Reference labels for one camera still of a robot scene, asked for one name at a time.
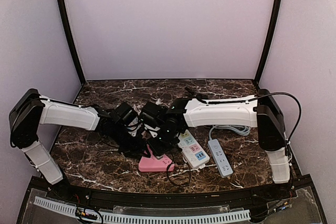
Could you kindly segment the pink triangular power socket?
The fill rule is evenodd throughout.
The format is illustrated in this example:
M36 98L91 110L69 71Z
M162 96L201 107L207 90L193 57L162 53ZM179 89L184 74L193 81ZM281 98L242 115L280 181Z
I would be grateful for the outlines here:
M141 172L165 172L167 171L167 167L169 167L169 172L174 170L175 165L172 163L173 161L167 156L163 155L160 158L157 158L153 155L152 150L148 146L148 150L150 153L150 157L142 156L138 169Z

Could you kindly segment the white multi-socket power strip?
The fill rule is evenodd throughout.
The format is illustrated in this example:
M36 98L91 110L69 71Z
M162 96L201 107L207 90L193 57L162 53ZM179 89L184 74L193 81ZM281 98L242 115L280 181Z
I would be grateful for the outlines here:
M192 169L202 169L209 162L210 157L191 134L189 130L178 136L180 142L179 148L182 149L182 155Z

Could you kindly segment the light blue power strip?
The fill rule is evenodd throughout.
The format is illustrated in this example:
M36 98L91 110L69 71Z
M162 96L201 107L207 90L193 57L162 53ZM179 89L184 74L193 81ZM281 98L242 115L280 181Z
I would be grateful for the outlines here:
M208 141L208 148L217 166L219 174L222 178L229 177L233 174L230 163L217 139Z

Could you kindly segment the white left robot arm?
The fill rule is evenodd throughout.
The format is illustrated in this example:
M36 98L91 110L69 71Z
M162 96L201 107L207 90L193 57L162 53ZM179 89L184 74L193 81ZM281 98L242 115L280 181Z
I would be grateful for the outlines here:
M74 197L74 189L65 182L65 174L39 140L37 130L43 124L76 127L110 137L126 157L150 154L139 131L138 115L127 103L105 110L98 105L53 100L29 89L9 113L10 145L23 151L63 201Z

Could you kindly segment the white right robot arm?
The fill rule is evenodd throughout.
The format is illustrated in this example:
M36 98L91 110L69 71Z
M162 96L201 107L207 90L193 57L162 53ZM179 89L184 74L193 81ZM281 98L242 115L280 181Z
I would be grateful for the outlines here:
M276 93L260 89L257 95L234 99L177 98L164 111L159 131L148 144L156 156L162 156L178 146L178 135L191 127L246 126L258 130L258 143L267 153L274 184L268 188L273 200L288 191L290 179L289 143L284 115L274 100Z

